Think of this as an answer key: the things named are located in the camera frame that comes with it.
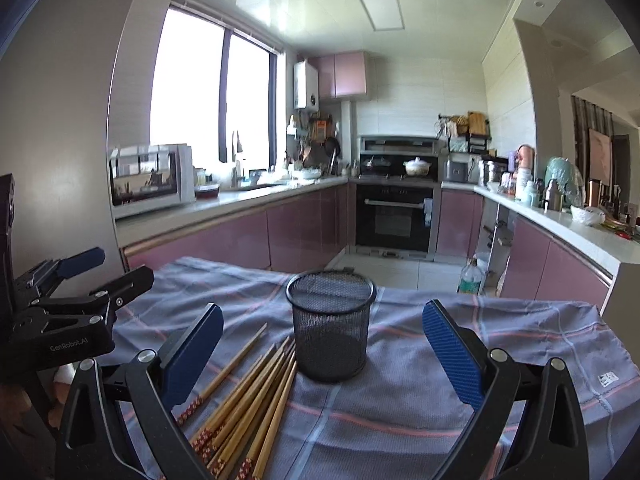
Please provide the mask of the bamboo chopstick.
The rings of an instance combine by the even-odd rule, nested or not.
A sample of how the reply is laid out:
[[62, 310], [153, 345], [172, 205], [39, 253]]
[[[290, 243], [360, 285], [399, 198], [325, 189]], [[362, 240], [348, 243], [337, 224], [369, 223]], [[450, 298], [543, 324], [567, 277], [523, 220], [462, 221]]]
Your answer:
[[288, 396], [297, 372], [295, 346], [288, 344], [260, 372], [254, 385], [224, 421], [224, 440], [216, 435], [214, 454], [206, 462], [214, 479], [265, 479]]
[[274, 441], [276, 440], [282, 417], [285, 411], [288, 395], [296, 375], [297, 363], [294, 354], [288, 361], [283, 382], [277, 388], [265, 418], [255, 434], [254, 441], [245, 456], [245, 460], [236, 474], [237, 479], [262, 479], [270, 460]]
[[242, 349], [232, 358], [232, 360], [214, 377], [214, 379], [197, 394], [192, 402], [177, 417], [179, 426], [183, 426], [200, 408], [200, 406], [214, 393], [214, 391], [224, 382], [224, 380], [233, 372], [238, 365], [247, 356], [247, 353], [253, 349], [258, 339], [265, 333], [268, 327], [267, 323], [262, 324], [260, 329], [254, 333], [254, 336], [247, 341]]
[[213, 459], [215, 453], [228, 440], [228, 437], [231, 436], [235, 429], [246, 429], [253, 420], [273, 382], [285, 366], [286, 359], [293, 348], [291, 339], [291, 336], [284, 338], [270, 362], [257, 376], [254, 384], [248, 388], [240, 402], [235, 405], [227, 419], [217, 428], [213, 437], [202, 449], [202, 452], [200, 454], [195, 452], [205, 465]]
[[214, 479], [221, 479], [224, 471], [232, 466], [232, 457], [237, 450], [242, 450], [241, 442], [253, 432], [254, 422], [260, 422], [262, 412], [268, 410], [293, 353], [294, 342], [286, 338], [231, 403], [226, 417], [201, 452], [206, 469]]
[[203, 426], [194, 434], [190, 440], [191, 446], [195, 452], [200, 454], [206, 443], [213, 437], [217, 428], [227, 419], [229, 413], [234, 409], [235, 405], [240, 402], [248, 388], [254, 384], [257, 376], [262, 372], [264, 367], [270, 362], [276, 353], [277, 346], [273, 344], [269, 350], [261, 356], [244, 375], [241, 381], [234, 387], [222, 403], [213, 411], [213, 414], [206, 419]]

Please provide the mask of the plastic oil bottle on floor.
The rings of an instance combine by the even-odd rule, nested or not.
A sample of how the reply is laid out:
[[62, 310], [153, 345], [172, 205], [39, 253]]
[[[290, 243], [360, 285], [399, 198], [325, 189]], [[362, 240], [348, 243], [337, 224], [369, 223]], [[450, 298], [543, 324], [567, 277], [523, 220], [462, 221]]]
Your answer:
[[462, 268], [458, 284], [459, 294], [477, 296], [482, 290], [485, 274], [478, 265], [476, 257], [472, 257]]

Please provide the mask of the pink lower cabinets right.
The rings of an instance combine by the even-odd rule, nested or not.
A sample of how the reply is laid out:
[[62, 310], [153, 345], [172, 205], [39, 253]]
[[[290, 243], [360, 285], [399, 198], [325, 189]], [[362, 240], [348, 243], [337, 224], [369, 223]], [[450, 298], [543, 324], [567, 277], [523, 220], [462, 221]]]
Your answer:
[[488, 296], [583, 301], [603, 308], [608, 270], [560, 235], [558, 214], [472, 184], [440, 188], [436, 257], [476, 257]]

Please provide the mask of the pink cabinets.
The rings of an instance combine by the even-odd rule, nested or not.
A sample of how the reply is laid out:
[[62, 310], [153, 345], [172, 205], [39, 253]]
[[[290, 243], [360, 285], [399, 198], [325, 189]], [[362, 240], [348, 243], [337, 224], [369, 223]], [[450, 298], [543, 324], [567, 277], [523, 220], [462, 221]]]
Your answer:
[[603, 308], [608, 270], [560, 235], [558, 214], [472, 184], [440, 188], [436, 257], [476, 257], [488, 296], [583, 301]]
[[182, 257], [297, 273], [327, 266], [355, 243], [355, 185], [346, 178], [224, 192], [116, 223], [128, 269]]

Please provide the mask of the dark red bowl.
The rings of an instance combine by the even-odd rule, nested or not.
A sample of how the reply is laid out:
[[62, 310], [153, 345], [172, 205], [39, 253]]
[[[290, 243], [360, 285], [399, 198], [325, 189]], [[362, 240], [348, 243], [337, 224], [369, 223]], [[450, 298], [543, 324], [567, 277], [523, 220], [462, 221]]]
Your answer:
[[207, 183], [194, 188], [194, 195], [198, 200], [214, 200], [219, 196], [219, 192], [218, 183]]

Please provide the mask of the black mesh cup holder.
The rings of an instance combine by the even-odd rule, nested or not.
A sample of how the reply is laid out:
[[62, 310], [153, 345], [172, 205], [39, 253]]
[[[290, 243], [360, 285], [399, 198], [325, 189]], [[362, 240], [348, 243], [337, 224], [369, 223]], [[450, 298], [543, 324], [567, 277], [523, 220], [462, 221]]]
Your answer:
[[285, 289], [292, 307], [298, 369], [316, 382], [355, 377], [367, 363], [375, 284], [349, 270], [293, 276]]

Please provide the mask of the pink lower cabinets left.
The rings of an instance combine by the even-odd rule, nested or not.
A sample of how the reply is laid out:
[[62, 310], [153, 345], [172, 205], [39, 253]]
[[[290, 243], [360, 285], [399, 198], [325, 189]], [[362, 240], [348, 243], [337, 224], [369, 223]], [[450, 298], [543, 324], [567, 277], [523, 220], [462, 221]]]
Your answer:
[[182, 257], [297, 273], [327, 266], [355, 243], [355, 185], [346, 178], [224, 192], [116, 223], [128, 269]]

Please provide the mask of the white plastic bag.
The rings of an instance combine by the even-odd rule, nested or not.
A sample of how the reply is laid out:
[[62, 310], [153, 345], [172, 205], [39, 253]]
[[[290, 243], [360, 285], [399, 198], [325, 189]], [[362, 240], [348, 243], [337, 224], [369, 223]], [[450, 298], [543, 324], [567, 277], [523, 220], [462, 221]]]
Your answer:
[[605, 222], [606, 214], [598, 207], [579, 208], [570, 207], [572, 220], [583, 226], [600, 226]]

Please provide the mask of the silver rice cooker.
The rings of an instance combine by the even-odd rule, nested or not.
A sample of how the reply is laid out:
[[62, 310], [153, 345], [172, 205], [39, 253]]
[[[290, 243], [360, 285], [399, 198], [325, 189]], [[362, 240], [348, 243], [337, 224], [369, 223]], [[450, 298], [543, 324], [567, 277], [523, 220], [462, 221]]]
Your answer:
[[495, 182], [500, 184], [502, 175], [509, 170], [509, 159], [483, 155], [478, 162], [478, 183], [485, 188]]

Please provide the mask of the teal covered appliance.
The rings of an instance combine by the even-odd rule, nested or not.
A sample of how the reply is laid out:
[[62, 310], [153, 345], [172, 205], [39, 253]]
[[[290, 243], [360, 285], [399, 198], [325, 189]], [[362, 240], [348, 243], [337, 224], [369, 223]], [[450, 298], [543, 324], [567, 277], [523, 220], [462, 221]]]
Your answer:
[[544, 182], [554, 179], [563, 195], [564, 207], [582, 208], [585, 203], [585, 183], [582, 174], [568, 158], [552, 157], [548, 160]]

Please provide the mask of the black range hood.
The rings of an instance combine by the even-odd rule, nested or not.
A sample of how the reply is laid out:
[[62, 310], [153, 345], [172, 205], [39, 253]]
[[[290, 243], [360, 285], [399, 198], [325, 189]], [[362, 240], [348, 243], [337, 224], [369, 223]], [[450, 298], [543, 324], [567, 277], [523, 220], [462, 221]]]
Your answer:
[[435, 156], [442, 148], [430, 136], [360, 136], [360, 154]]

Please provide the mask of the white water heater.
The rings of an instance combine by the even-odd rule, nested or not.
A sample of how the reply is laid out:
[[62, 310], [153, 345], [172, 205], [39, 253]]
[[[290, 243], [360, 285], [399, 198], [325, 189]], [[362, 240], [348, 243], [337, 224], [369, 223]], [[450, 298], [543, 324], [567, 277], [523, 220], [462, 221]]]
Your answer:
[[318, 112], [319, 78], [318, 70], [308, 60], [294, 65], [294, 107], [296, 110]]

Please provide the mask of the ceiling light panel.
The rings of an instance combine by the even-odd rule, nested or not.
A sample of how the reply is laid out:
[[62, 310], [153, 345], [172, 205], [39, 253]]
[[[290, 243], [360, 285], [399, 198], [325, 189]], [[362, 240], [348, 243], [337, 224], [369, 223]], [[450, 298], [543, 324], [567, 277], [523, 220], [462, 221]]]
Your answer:
[[399, 0], [360, 0], [375, 32], [393, 32], [405, 28]]

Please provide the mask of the window with dark frame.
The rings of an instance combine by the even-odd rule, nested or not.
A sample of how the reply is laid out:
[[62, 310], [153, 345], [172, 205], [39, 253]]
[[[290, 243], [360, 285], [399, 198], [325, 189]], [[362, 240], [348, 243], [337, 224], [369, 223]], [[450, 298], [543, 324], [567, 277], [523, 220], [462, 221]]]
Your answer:
[[195, 167], [267, 170], [277, 151], [277, 55], [170, 6], [153, 70], [150, 141], [192, 148]]

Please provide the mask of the black wall storage rack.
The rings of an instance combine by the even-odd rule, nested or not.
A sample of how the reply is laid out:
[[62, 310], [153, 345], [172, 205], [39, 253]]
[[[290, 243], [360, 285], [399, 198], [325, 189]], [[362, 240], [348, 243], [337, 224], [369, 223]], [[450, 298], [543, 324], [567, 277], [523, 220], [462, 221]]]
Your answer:
[[439, 114], [435, 128], [436, 138], [446, 144], [449, 154], [489, 154], [489, 122], [481, 112], [452, 116]]

